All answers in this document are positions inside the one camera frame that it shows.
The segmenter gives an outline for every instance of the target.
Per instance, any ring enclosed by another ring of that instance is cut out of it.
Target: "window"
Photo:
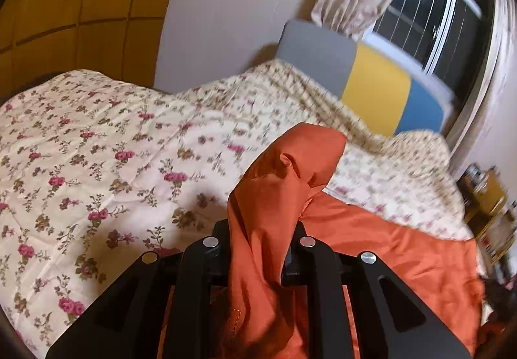
[[[480,67],[488,0],[393,0],[364,40],[463,106]]]

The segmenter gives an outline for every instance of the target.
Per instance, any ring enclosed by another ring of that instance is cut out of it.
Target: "white window frame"
[[[474,0],[463,1],[472,10],[476,17],[481,19],[482,11],[479,5]],[[375,33],[373,31],[375,23],[373,23],[361,37],[361,40],[365,41],[371,47],[376,48],[388,58],[399,63],[412,75],[412,77],[417,79],[432,95],[434,95],[444,110],[444,123],[454,112],[454,106],[457,103],[457,99],[454,92],[434,74],[434,70],[444,48],[445,41],[449,35],[456,2],[457,0],[446,0],[444,16],[441,19],[436,40],[434,40],[430,56],[425,66],[398,46],[395,46],[391,41]]]

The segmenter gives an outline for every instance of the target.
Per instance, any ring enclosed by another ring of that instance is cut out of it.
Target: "orange cloth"
[[[345,142],[336,130],[298,124],[258,157],[231,193],[231,311],[223,355],[307,357],[305,288],[280,283],[299,219],[308,235],[335,251],[377,253],[473,353],[483,296],[475,241],[438,240],[321,192]]]

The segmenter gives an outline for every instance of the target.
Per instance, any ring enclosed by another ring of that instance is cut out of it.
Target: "floral blanket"
[[[373,135],[281,61],[177,95],[73,71],[0,111],[0,304],[37,357],[142,252],[209,234],[252,161],[302,121],[348,135],[330,194],[470,238],[440,136]]]

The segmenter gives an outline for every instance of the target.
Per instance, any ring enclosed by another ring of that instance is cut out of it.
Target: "silver bolt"
[[[158,260],[158,255],[155,252],[148,251],[142,256],[142,261],[145,264],[151,264]]]
[[[361,254],[361,260],[366,264],[373,264],[377,261],[377,256],[374,253],[367,251]]]
[[[219,244],[219,240],[216,237],[206,237],[203,240],[203,245],[208,248],[214,248]]]
[[[316,240],[312,237],[301,237],[300,244],[304,247],[310,248],[316,245]]]

